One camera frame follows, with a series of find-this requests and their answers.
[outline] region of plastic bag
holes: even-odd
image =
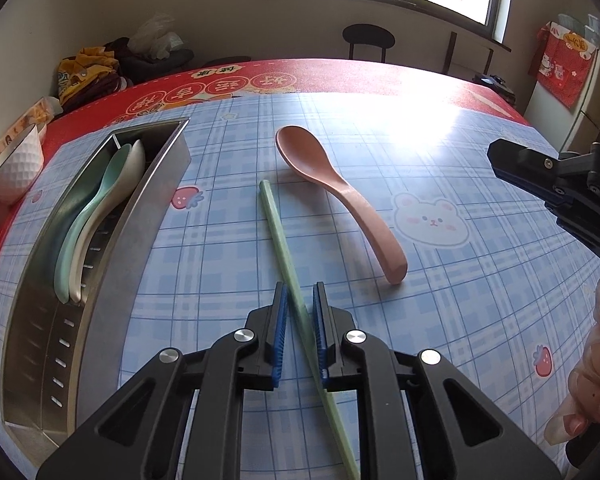
[[[175,21],[173,16],[162,12],[156,12],[154,16],[147,22],[144,22],[140,28],[138,28],[138,31],[136,31],[129,39],[129,50],[134,54],[147,56],[154,41],[169,32]]]
[[[184,42],[175,32],[167,32],[163,37],[155,40],[149,50],[152,59],[166,59],[172,50],[178,50]]]

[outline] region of human hand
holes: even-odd
[[[593,317],[582,358],[568,378],[569,395],[549,419],[544,439],[555,446],[582,434],[590,423],[600,423],[600,281]]]

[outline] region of black stool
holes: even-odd
[[[220,59],[213,59],[211,61],[207,61],[202,68],[208,68],[210,66],[218,66],[218,65],[232,65],[235,63],[246,63],[251,61],[250,56],[231,56],[231,57],[221,57]]]
[[[382,63],[386,57],[386,50],[395,45],[392,33],[377,25],[356,23],[349,25],[342,31],[344,41],[349,43],[349,59],[353,59],[353,47],[357,44],[372,45],[382,49]]]

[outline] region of green chopstick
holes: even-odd
[[[311,374],[314,377],[315,385],[320,394],[320,400],[324,406],[324,411],[327,414],[331,431],[333,431],[333,436],[336,440],[338,450],[340,451],[342,463],[347,471],[349,480],[360,480],[360,471],[358,470],[358,465],[356,464],[356,459],[353,455],[353,450],[351,449],[349,437],[347,437],[347,433],[342,425],[340,413],[338,412],[338,407],[333,399],[333,394],[330,394],[322,387],[313,323],[307,312],[306,305],[304,304],[296,268],[291,259],[289,246],[286,244],[285,232],[282,228],[278,208],[273,199],[271,184],[268,180],[262,180],[260,182],[260,199],[262,200],[262,205],[267,215],[267,222],[269,223],[269,230],[271,231],[271,237],[273,238],[273,245],[276,249],[276,256],[278,257],[278,264],[280,265],[282,277],[291,294],[292,312],[296,319],[296,324],[298,325],[302,348],[304,348],[304,354],[309,361]]]

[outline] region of table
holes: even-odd
[[[520,124],[525,119],[493,91],[414,68],[341,59],[279,59],[193,70],[129,88],[49,124],[48,162],[70,140],[108,124],[164,109],[250,94],[351,92],[396,95],[414,102],[452,104]],[[0,248],[19,204],[0,229]]]
[[[248,311],[270,303],[280,274],[258,200],[257,183],[267,178],[308,303],[311,285],[324,281],[330,303],[349,309],[359,328],[391,348],[436,348],[564,463],[563,449],[547,447],[542,429],[591,326],[600,261],[559,229],[539,200],[493,176],[486,148],[499,137],[552,152],[535,130],[430,95],[334,93],[245,96],[159,110],[128,124],[183,116],[190,116],[192,162],[179,187],[195,186],[202,200],[191,208],[174,201],[165,215],[130,320],[121,384],[159,349],[208,348],[240,328]],[[312,131],[394,229],[410,263],[401,286],[384,280],[340,203],[286,167],[273,143],[286,124]],[[77,171],[63,162],[115,128],[65,145],[25,197],[0,252],[0,336],[14,269],[26,260],[53,194]],[[43,201],[44,208],[36,205]],[[544,349],[550,368],[535,355]],[[341,394],[338,408],[357,449],[354,396]],[[290,326],[280,388],[245,399],[242,477],[342,478],[321,410]],[[8,455],[31,476],[4,438]]]

